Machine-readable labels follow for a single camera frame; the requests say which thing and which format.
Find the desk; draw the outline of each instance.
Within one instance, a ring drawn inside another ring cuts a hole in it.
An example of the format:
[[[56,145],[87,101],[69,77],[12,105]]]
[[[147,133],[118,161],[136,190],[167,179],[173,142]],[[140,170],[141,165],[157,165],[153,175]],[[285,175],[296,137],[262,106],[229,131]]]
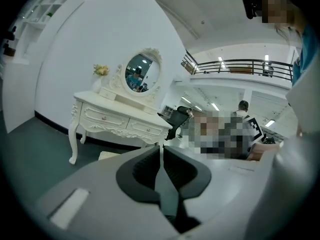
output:
[[[76,132],[81,125],[85,132],[80,142],[85,143],[87,132],[111,132],[123,138],[139,138],[146,144],[163,146],[172,126],[157,114],[149,114],[133,106],[110,100],[93,91],[74,94],[72,119],[68,135],[72,148],[69,162],[74,165],[78,156]]]

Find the black metal railing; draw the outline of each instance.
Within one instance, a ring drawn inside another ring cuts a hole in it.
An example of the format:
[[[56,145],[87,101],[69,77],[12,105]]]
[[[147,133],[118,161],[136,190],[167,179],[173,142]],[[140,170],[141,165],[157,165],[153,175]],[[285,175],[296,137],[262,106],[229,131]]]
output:
[[[193,74],[197,70],[197,61],[194,57],[186,50],[186,54],[183,57],[181,65],[190,73]]]
[[[293,77],[292,64],[273,60],[227,59],[223,61],[194,63],[192,75],[212,73],[250,74],[270,78],[281,78],[291,82]]]

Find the ceiling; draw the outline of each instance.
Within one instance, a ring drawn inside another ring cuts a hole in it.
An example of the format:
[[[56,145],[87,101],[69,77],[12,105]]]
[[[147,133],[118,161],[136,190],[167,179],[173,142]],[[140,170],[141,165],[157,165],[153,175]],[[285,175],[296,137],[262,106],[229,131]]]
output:
[[[249,20],[242,0],[156,1],[191,54],[234,44],[286,44],[274,28],[262,24],[260,18]]]
[[[215,103],[221,111],[236,111],[244,98],[244,92],[244,89],[225,86],[187,87],[184,97],[203,111],[215,111],[211,103]],[[298,120],[288,102],[282,98],[253,91],[248,114],[255,117],[261,127],[276,119],[268,129],[286,138],[294,135],[297,130]]]

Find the black office chair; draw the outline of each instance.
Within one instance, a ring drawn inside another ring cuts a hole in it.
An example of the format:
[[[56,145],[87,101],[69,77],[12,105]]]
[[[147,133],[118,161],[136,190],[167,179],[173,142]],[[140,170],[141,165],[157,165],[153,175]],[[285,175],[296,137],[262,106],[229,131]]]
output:
[[[185,106],[179,106],[175,111],[172,112],[171,117],[167,122],[172,126],[172,129],[169,130],[168,136],[165,139],[166,141],[172,140],[176,137],[177,129],[189,118],[187,110],[189,108]]]

